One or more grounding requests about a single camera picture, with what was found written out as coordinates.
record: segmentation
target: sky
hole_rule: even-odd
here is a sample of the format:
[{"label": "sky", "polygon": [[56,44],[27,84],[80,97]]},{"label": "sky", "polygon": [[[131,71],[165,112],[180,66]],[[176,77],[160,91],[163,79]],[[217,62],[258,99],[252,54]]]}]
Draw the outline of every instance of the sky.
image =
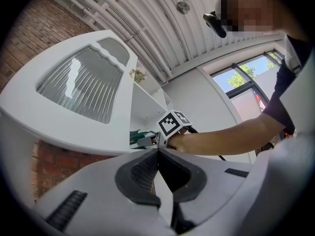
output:
[{"label": "sky", "polygon": [[[249,63],[246,63],[249,67],[255,67],[255,74],[259,75],[263,72],[268,71],[268,61],[266,57],[261,57]],[[229,92],[234,88],[228,83],[228,80],[231,79],[235,75],[234,70],[230,70],[226,73],[220,74],[214,77],[214,80],[220,85],[220,87],[224,90],[224,92]]]}]

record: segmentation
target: person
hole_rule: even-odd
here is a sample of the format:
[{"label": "person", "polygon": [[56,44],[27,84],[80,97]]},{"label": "person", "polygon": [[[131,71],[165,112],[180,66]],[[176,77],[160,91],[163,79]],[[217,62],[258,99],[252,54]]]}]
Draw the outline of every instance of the person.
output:
[{"label": "person", "polygon": [[280,101],[280,96],[306,63],[312,46],[289,9],[281,0],[219,0],[216,14],[225,15],[227,30],[283,31],[286,55],[277,73],[275,92],[264,111],[254,119],[234,127],[209,132],[173,136],[168,145],[178,151],[197,155],[237,155],[267,144],[281,131],[293,134],[295,128]]}]

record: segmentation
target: person's arm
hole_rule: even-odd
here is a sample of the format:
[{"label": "person's arm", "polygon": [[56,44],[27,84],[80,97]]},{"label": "person's arm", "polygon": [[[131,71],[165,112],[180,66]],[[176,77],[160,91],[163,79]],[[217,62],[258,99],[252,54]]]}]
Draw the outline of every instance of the person's arm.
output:
[{"label": "person's arm", "polygon": [[168,145],[180,152],[196,155],[237,155],[266,145],[284,125],[262,113],[221,131],[176,135]]}]

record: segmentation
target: tree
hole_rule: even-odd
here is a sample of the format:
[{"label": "tree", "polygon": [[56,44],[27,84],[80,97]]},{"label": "tree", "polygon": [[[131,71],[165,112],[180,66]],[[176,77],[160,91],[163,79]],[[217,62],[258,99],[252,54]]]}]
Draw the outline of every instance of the tree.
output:
[{"label": "tree", "polygon": [[[255,77],[255,70],[256,68],[253,67],[249,67],[247,65],[241,65],[240,68],[246,72],[251,78]],[[234,71],[235,75],[228,80],[228,83],[234,87],[234,88],[238,88],[241,85],[244,85],[247,81],[236,71]]]},{"label": "tree", "polygon": [[[276,55],[274,55],[273,53],[270,53],[269,54],[271,57],[273,57],[277,62],[279,62],[279,63],[281,63],[281,61],[279,60],[279,58],[276,56]],[[272,68],[274,68],[276,65],[275,64],[273,64],[270,60],[268,60],[268,68],[269,69],[272,69]]]}]

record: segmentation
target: white cabinet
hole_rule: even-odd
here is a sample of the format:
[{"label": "white cabinet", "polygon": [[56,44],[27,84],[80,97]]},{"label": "white cabinet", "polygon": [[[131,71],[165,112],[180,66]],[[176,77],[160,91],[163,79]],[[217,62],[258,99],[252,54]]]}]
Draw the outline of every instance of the white cabinet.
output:
[{"label": "white cabinet", "polygon": [[129,131],[155,129],[170,104],[138,57],[112,31],[63,41],[28,62],[0,95],[0,109],[34,136],[75,151],[129,153]]}]

